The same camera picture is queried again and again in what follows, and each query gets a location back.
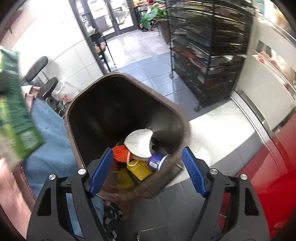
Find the orange foam fruit net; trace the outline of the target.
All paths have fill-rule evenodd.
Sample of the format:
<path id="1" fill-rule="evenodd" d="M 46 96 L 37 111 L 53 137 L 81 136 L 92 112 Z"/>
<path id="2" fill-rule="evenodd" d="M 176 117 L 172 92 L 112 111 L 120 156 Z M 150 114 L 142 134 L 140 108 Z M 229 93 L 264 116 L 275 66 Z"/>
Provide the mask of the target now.
<path id="1" fill-rule="evenodd" d="M 121 163 L 129 163 L 131 153 L 125 145 L 119 145 L 112 148 L 114 159 Z"/>

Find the green drink carton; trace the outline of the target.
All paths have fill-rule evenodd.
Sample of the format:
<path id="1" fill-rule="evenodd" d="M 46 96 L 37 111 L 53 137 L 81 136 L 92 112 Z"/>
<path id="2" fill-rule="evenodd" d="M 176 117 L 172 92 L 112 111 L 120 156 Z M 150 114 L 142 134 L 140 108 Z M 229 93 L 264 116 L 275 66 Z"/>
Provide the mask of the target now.
<path id="1" fill-rule="evenodd" d="M 1 134 L 19 160 L 44 144 L 28 110 L 19 79 L 18 53 L 1 47 Z"/>

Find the yellow foam fruit net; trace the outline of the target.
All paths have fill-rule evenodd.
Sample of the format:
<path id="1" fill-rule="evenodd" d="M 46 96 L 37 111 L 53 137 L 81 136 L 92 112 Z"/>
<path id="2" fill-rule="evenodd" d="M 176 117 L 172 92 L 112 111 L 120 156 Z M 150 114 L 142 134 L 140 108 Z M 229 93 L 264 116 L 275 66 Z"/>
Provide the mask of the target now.
<path id="1" fill-rule="evenodd" d="M 148 166 L 146 161 L 131 160 L 127 162 L 126 168 L 140 181 L 143 181 L 153 173 L 153 170 Z"/>

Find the blue white paper cup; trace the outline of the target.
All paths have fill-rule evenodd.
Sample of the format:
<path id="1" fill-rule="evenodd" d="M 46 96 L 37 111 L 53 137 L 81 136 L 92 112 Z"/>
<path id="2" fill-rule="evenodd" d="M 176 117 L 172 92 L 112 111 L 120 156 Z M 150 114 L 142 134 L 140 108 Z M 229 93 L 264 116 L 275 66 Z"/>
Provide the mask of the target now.
<path id="1" fill-rule="evenodd" d="M 163 155 L 159 153 L 153 153 L 152 156 L 148 158 L 147 164 L 153 170 L 159 171 L 161 169 L 162 164 L 169 156 L 169 154 Z"/>

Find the white paper bowl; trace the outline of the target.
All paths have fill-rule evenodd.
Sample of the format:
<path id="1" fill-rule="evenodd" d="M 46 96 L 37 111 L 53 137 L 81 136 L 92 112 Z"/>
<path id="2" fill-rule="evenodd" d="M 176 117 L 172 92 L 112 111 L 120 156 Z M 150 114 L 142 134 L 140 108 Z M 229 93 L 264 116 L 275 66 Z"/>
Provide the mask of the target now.
<path id="1" fill-rule="evenodd" d="M 126 148 L 135 156 L 150 158 L 152 156 L 150 143 L 153 131 L 149 129 L 135 130 L 124 141 Z"/>

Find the brown plastic trash bin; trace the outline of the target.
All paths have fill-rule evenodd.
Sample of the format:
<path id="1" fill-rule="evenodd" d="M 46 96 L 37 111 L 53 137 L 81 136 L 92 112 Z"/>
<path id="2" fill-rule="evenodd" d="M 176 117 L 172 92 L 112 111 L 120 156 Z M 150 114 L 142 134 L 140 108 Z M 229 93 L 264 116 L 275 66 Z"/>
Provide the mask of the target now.
<path id="1" fill-rule="evenodd" d="M 155 146 L 168 154 L 159 171 L 132 188 L 118 190 L 107 181 L 98 194 L 104 200 L 154 197 L 184 169 L 182 149 L 190 138 L 186 112 L 128 74 L 109 73 L 93 82 L 70 102 L 64 121 L 79 167 L 142 128 L 152 130 Z"/>

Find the red cabinet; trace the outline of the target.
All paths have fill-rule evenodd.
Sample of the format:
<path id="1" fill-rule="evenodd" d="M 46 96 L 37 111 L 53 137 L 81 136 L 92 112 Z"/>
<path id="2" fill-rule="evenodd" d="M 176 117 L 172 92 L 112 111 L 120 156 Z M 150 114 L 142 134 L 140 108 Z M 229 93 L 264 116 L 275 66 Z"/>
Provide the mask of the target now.
<path id="1" fill-rule="evenodd" d="M 271 240 L 295 240 L 295 116 L 266 143 L 253 133 L 214 168 L 228 176 L 245 173 L 260 199 Z"/>

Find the white red plastic bag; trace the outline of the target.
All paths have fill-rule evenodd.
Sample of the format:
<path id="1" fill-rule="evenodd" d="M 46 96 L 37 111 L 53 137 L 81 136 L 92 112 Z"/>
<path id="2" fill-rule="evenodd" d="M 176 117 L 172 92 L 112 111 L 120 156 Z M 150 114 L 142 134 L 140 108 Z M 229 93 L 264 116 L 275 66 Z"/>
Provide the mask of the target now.
<path id="1" fill-rule="evenodd" d="M 53 93 L 53 96 L 58 101 L 62 102 L 63 105 L 71 102 L 77 95 L 79 91 L 68 83 L 62 83 L 58 90 Z"/>

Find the black round stool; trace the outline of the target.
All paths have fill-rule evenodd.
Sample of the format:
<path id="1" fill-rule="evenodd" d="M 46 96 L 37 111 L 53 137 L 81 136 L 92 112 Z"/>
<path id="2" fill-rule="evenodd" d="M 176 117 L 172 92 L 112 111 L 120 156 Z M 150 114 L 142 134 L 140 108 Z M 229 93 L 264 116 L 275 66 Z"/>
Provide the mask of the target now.
<path id="1" fill-rule="evenodd" d="M 53 77 L 49 79 L 44 86 L 41 87 L 40 94 L 43 100 L 46 100 L 52 94 L 57 84 L 58 79 L 56 77 Z"/>

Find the glass display cabinet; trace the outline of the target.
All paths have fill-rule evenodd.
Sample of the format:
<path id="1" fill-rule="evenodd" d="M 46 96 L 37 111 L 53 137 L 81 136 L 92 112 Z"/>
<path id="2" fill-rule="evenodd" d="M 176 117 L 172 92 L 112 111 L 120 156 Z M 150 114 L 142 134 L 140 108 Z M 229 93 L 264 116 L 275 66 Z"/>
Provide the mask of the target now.
<path id="1" fill-rule="evenodd" d="M 295 112 L 295 33 L 258 15 L 236 90 L 268 130 L 287 121 Z"/>

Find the wooden seat chair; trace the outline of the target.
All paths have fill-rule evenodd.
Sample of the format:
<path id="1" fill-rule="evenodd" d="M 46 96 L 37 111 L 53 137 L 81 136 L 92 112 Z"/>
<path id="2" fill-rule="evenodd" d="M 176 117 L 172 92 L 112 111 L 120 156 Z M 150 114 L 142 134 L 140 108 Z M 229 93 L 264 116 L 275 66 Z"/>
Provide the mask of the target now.
<path id="1" fill-rule="evenodd" d="M 113 64 L 115 64 L 115 62 L 114 62 L 114 59 L 112 58 L 105 36 L 102 35 L 102 33 L 100 32 L 95 32 L 90 35 L 90 38 L 94 44 L 94 48 L 96 53 L 99 56 L 99 59 L 107 66 L 108 71 L 111 72 L 111 68 L 109 67 L 109 64 L 107 62 L 107 58 L 105 55 L 106 49 L 109 51 Z"/>

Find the glass double door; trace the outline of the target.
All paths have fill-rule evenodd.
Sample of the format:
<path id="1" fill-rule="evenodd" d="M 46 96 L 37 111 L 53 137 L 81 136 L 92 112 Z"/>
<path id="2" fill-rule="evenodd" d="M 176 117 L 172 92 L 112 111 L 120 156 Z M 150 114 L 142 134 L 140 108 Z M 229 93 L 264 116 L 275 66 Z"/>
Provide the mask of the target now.
<path id="1" fill-rule="evenodd" d="M 131 0 L 81 1 L 92 27 L 107 39 L 138 29 Z"/>

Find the green potted plant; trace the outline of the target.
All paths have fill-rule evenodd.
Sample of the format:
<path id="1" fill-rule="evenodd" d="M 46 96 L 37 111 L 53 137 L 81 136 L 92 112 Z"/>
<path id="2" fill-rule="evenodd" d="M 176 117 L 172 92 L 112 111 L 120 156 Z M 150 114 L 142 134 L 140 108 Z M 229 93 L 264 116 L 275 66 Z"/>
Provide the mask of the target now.
<path id="1" fill-rule="evenodd" d="M 156 27 L 165 44 L 170 44 L 170 26 L 167 6 L 164 1 L 154 3 L 150 10 L 140 18 L 139 26 L 143 30 L 152 30 L 153 27 Z"/>

